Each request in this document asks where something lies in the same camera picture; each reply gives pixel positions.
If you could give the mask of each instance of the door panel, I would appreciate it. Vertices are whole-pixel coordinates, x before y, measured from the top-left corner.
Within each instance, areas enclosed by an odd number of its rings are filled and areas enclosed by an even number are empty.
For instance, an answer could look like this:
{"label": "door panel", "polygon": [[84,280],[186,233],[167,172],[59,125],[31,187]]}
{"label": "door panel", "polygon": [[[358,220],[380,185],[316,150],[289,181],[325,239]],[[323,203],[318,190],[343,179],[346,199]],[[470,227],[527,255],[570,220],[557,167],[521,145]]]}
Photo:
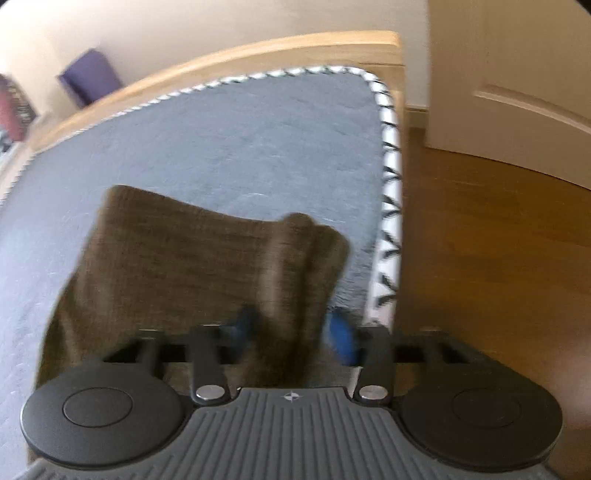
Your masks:
{"label": "door panel", "polygon": [[591,15],[574,0],[431,0],[430,147],[591,189]]}

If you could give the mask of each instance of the brown cloth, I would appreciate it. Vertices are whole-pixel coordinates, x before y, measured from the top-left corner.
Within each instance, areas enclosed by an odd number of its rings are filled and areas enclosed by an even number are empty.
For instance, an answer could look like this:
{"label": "brown cloth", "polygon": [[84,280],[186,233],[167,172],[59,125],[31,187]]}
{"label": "brown cloth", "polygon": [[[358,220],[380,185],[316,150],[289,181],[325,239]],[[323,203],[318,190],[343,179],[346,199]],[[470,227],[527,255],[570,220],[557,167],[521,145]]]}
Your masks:
{"label": "brown cloth", "polygon": [[51,318],[36,386],[140,328],[186,332],[243,304],[262,319],[229,383],[296,384],[347,254],[343,236],[301,213],[247,220],[115,186]]}

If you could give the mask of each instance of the gray ribbed plastic cover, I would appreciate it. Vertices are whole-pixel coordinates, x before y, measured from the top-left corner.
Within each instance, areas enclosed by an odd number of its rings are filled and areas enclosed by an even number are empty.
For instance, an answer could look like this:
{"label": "gray ribbed plastic cover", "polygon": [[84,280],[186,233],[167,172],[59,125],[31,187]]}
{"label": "gray ribbed plastic cover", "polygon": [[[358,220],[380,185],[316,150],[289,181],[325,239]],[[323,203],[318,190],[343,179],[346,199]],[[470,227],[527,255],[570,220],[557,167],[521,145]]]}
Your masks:
{"label": "gray ribbed plastic cover", "polygon": [[418,451],[382,408],[341,388],[245,388],[223,407],[196,410],[168,446],[137,463],[74,471],[38,460],[21,480],[557,480],[538,465],[476,473]]}

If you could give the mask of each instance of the black bracket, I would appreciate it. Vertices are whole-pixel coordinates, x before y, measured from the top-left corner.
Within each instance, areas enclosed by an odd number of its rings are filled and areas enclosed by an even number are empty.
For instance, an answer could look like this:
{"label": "black bracket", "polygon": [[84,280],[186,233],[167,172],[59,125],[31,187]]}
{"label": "black bracket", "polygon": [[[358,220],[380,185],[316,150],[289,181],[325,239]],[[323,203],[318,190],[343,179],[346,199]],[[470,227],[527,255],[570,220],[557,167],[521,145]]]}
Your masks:
{"label": "black bracket", "polygon": [[123,347],[107,353],[101,360],[137,364],[161,379],[164,364],[189,362],[191,400],[198,406],[219,405],[230,400],[222,365],[238,363],[254,334],[258,318],[256,308],[243,306],[236,319],[225,325],[197,325],[189,333],[180,335],[139,330]]}

